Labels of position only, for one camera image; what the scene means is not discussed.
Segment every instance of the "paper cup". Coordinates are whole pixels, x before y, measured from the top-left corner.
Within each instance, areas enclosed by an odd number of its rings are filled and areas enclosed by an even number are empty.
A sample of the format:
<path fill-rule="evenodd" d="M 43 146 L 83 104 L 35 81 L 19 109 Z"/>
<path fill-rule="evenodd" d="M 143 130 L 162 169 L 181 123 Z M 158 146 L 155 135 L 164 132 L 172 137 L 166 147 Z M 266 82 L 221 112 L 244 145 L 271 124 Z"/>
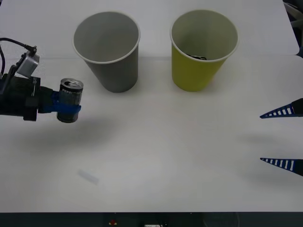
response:
<path fill-rule="evenodd" d="M 185 91 L 203 89 L 239 44 L 235 25 L 211 10 L 194 10 L 180 16 L 170 29 L 170 39 L 172 78 Z"/>
<path fill-rule="evenodd" d="M 131 89 L 138 79 L 140 29 L 120 12 L 101 12 L 83 20 L 73 37 L 75 52 L 111 92 Z"/>

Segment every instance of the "yellow paper cup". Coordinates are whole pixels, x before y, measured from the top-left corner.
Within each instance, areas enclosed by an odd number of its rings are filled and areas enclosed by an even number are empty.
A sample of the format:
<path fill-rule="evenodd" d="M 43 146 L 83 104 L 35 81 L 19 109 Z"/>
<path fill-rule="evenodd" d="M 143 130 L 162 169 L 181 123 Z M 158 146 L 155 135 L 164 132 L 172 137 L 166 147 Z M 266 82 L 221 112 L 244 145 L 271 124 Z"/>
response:
<path fill-rule="evenodd" d="M 204 9 L 180 16 L 170 39 L 172 79 L 185 91 L 203 89 L 239 44 L 236 26 L 226 16 Z"/>

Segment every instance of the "table surface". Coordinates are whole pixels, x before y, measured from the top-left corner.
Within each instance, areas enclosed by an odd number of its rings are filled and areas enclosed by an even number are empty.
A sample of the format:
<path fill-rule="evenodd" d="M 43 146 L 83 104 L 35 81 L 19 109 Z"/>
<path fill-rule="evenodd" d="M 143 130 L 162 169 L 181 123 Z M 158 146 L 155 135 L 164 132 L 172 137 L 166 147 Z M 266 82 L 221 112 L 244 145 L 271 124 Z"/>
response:
<path fill-rule="evenodd" d="M 247 54 L 299 52 L 282 0 L 5 0 L 0 8 L 0 36 L 36 45 L 46 58 L 74 58 L 71 40 L 77 25 L 100 11 L 131 15 L 141 29 L 140 56 L 170 56 L 169 29 L 183 13 L 212 9 L 237 26 Z M 21 48 L 5 43 L 7 58 Z"/>
<path fill-rule="evenodd" d="M 0 212 L 303 211 L 303 178 L 259 160 L 303 158 L 301 119 L 259 118 L 302 97 L 303 59 L 236 52 L 196 93 L 170 65 L 140 58 L 114 94 L 81 59 L 42 60 L 44 86 L 83 81 L 82 110 L 0 118 Z"/>

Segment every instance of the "cup rim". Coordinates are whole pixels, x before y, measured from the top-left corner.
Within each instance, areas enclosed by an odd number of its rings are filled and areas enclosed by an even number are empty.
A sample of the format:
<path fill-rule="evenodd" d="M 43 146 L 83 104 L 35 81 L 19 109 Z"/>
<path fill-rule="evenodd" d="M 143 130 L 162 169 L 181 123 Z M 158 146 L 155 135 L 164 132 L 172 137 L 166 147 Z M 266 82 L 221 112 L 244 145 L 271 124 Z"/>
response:
<path fill-rule="evenodd" d="M 183 15 L 185 15 L 185 14 L 187 14 L 187 13 L 190 13 L 190 12 L 195 12 L 195 11 L 209 11 L 209 12 L 213 12 L 213 13 L 216 13 L 216 14 L 220 14 L 220 15 L 222 15 L 223 17 L 225 17 L 227 20 L 229 20 L 229 22 L 231 22 L 231 24 L 234 26 L 234 28 L 235 28 L 235 30 L 236 30 L 236 33 L 237 33 L 237 43 L 236 43 L 234 49 L 233 49 L 228 55 L 225 55 L 225 56 L 222 57 L 222 58 L 218 58 L 218 59 L 214 59 L 214 60 L 200 60 L 200 59 L 196 59 L 196 58 L 193 58 L 193 57 L 188 56 L 187 54 L 185 54 L 183 51 L 181 51 L 181 50 L 177 47 L 177 45 L 175 44 L 174 39 L 172 38 L 172 28 L 173 28 L 173 26 L 174 26 L 175 22 L 176 22 L 181 16 L 183 16 Z M 172 23 L 172 25 L 171 25 L 171 27 L 170 27 L 170 33 L 169 33 L 169 34 L 170 34 L 170 40 L 171 40 L 172 44 L 174 45 L 174 47 L 177 49 L 177 51 L 178 51 L 180 54 L 182 54 L 183 56 L 185 56 L 186 58 L 188 58 L 188 59 L 190 59 L 190 60 L 194 60 L 194 61 L 198 61 L 198 62 L 218 62 L 218 61 L 225 60 L 225 59 L 227 59 L 229 56 L 231 56 L 231 55 L 236 51 L 236 49 L 237 49 L 237 47 L 238 47 L 238 45 L 239 45 L 239 42 L 240 42 L 239 32 L 238 32 L 238 29 L 237 29 L 237 27 L 235 26 L 235 24 L 234 24 L 227 16 L 225 16 L 224 14 L 219 13 L 219 12 L 214 11 L 214 10 L 211 10 L 211 9 L 195 9 L 195 10 L 191 10 L 191 11 L 188 11 L 188 12 L 183 13 L 182 15 L 178 16 L 178 17 L 174 20 L 174 22 Z"/>
<path fill-rule="evenodd" d="M 80 25 L 83 21 L 85 21 L 87 18 L 92 17 L 93 15 L 96 15 L 96 14 L 100 14 L 100 13 L 118 13 L 118 14 L 122 14 L 122 15 L 124 15 L 124 16 L 130 18 L 130 19 L 136 24 L 136 26 L 137 26 L 137 29 L 138 29 L 138 40 L 137 40 L 135 46 L 133 47 L 133 49 L 132 49 L 129 53 L 127 53 L 126 55 L 122 56 L 121 58 L 118 58 L 118 59 L 115 59 L 115 60 L 112 60 L 112 61 L 93 61 L 93 60 L 90 60 L 90 59 L 87 59 L 87 58 L 83 57 L 83 56 L 77 51 L 77 49 L 76 49 L 76 47 L 75 47 L 74 38 L 75 38 L 75 33 L 76 33 L 76 31 L 77 31 L 79 25 Z M 121 61 L 121 60 L 123 60 L 124 58 L 127 58 L 129 55 L 131 55 L 131 54 L 135 51 L 135 49 L 138 47 L 140 38 L 141 38 L 141 31 L 140 31 L 139 25 L 138 25 L 138 23 L 137 23 L 130 15 L 128 15 L 128 14 L 126 14 L 126 13 L 123 13 L 123 12 L 120 12 L 120 11 L 112 11 L 112 10 L 111 10 L 111 11 L 101 11 L 101 12 L 97 12 L 97 13 L 94 13 L 94 14 L 92 14 L 92 15 L 89 15 L 88 17 L 84 18 L 84 19 L 77 25 L 77 28 L 76 28 L 76 30 L 75 30 L 75 32 L 74 32 L 73 37 L 72 37 L 72 47 L 74 48 L 74 51 L 76 52 L 76 54 L 77 54 L 79 57 L 81 57 L 83 60 L 88 61 L 88 62 L 90 62 L 90 63 L 94 63 L 94 64 L 105 65 L 105 64 L 111 64 L 111 63 L 115 63 L 115 62 Z"/>

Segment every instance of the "black cable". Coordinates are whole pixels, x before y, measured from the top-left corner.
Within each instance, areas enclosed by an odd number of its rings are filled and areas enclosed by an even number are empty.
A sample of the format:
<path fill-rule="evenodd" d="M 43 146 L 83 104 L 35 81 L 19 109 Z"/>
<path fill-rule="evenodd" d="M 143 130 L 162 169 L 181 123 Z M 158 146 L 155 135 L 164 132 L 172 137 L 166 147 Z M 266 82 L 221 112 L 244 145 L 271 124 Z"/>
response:
<path fill-rule="evenodd" d="M 9 39 L 9 38 L 0 38 L 0 41 L 8 41 L 8 42 L 11 42 L 11 43 L 15 43 L 15 44 L 18 44 L 19 46 L 22 46 L 24 47 L 25 49 L 27 49 L 27 46 L 26 44 L 23 44 L 21 42 L 18 42 L 16 40 L 13 40 L 13 39 Z"/>
<path fill-rule="evenodd" d="M 4 53 L 2 51 L 1 46 L 0 46 L 0 56 L 1 56 L 1 59 L 2 59 L 1 75 L 3 76 L 4 70 L 5 70 L 5 58 L 4 58 Z"/>
<path fill-rule="evenodd" d="M 32 46 L 30 46 L 30 45 L 23 44 L 23 43 L 21 43 L 21 42 L 18 42 L 18 41 L 16 41 L 16 40 L 13 40 L 13 39 L 10 39 L 10 38 L 0 38 L 0 41 L 8 41 L 8 42 L 17 44 L 17 45 L 19 45 L 19 46 L 22 46 L 22 47 L 24 47 L 25 49 L 27 49 L 28 51 L 30 51 L 30 52 L 31 52 L 31 55 L 35 55 L 35 54 L 36 54 L 36 51 L 37 51 L 36 46 L 32 47 Z"/>

